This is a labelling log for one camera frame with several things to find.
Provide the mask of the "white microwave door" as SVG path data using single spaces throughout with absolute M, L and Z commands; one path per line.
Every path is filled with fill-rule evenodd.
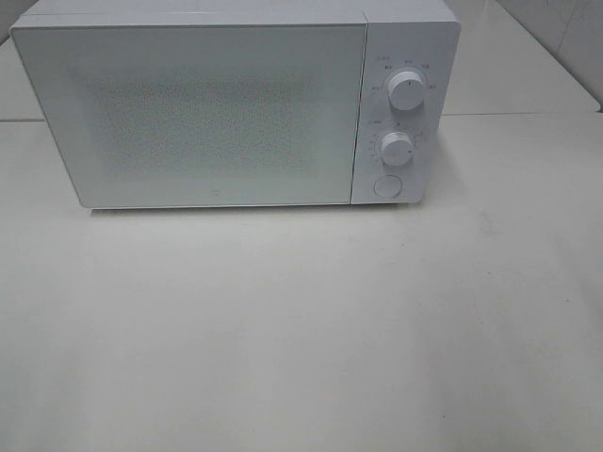
M 88 208 L 346 203 L 364 27 L 18 29 Z

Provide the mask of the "white timer knob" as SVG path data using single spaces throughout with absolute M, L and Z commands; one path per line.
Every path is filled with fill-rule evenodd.
M 407 164 L 415 154 L 415 144 L 404 132 L 390 132 L 383 136 L 380 145 L 381 158 L 386 166 L 399 167 Z

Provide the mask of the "round door release button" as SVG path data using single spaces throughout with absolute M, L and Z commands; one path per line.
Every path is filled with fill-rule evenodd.
M 374 193 L 384 199 L 395 199 L 402 191 L 402 181 L 394 175 L 385 175 L 373 186 Z

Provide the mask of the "white upper power knob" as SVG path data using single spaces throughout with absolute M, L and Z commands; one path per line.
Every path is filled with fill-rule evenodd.
M 425 99 L 425 76 L 414 68 L 402 68 L 389 76 L 386 82 L 390 105 L 397 111 L 419 107 Z

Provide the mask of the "white microwave oven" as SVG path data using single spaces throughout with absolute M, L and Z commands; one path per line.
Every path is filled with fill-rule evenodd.
M 352 24 L 362 25 L 366 34 L 350 199 L 295 205 L 418 202 L 461 32 L 442 1 L 40 1 L 16 21 L 10 35 L 15 44 L 18 29 Z M 413 110 L 397 111 L 388 100 L 386 82 L 402 68 L 418 69 L 427 82 L 425 99 Z M 413 158 L 403 166 L 382 161 L 381 140 L 390 132 L 404 132 L 415 144 Z M 395 199 L 373 191 L 385 175 L 402 181 Z

